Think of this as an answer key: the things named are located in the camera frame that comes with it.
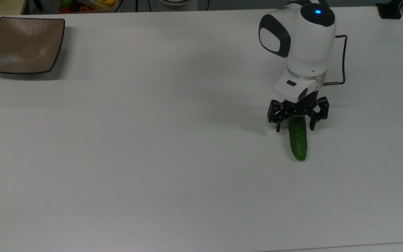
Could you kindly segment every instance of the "tomato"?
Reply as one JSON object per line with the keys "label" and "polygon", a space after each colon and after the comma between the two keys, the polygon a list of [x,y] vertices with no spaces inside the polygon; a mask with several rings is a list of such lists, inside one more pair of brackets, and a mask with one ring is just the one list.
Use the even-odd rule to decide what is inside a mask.
{"label": "tomato", "polygon": [[99,3],[104,5],[114,5],[116,0],[99,0]]}
{"label": "tomato", "polygon": [[84,11],[92,11],[90,7],[83,5],[82,7],[79,8],[79,12],[84,12]]}
{"label": "tomato", "polygon": [[60,9],[60,13],[71,13],[71,9],[68,6],[65,6]]}
{"label": "tomato", "polygon": [[61,7],[71,6],[72,0],[61,0]]}

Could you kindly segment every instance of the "yellow pepper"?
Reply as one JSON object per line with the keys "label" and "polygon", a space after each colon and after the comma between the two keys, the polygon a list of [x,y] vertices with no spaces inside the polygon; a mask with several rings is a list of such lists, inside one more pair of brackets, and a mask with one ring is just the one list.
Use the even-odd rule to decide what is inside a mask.
{"label": "yellow pepper", "polygon": [[116,0],[98,0],[98,2],[103,5],[114,5]]}

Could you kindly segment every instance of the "green cucumber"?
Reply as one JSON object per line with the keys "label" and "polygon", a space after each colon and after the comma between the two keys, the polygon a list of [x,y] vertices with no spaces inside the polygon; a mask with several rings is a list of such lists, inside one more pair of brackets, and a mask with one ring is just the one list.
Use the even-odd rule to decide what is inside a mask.
{"label": "green cucumber", "polygon": [[289,118],[288,134],[293,156],[299,161],[304,161],[307,156],[306,118],[304,116]]}

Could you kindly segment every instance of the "square plate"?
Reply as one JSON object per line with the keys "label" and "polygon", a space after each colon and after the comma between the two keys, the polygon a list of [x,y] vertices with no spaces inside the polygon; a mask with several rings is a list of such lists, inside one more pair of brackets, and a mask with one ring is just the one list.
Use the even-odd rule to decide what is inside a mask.
{"label": "square plate", "polygon": [[0,73],[50,72],[63,41],[64,19],[0,18]]}

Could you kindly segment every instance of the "black cable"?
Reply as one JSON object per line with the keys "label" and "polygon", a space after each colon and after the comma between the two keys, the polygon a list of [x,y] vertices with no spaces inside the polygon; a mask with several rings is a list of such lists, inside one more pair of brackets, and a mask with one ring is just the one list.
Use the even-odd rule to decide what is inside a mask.
{"label": "black cable", "polygon": [[342,57],[342,74],[343,74],[343,81],[342,82],[325,82],[323,86],[331,86],[331,85],[341,85],[346,81],[345,73],[344,73],[344,56],[346,54],[346,44],[347,44],[347,35],[338,35],[335,36],[336,38],[344,38],[344,45],[343,45],[343,57]]}

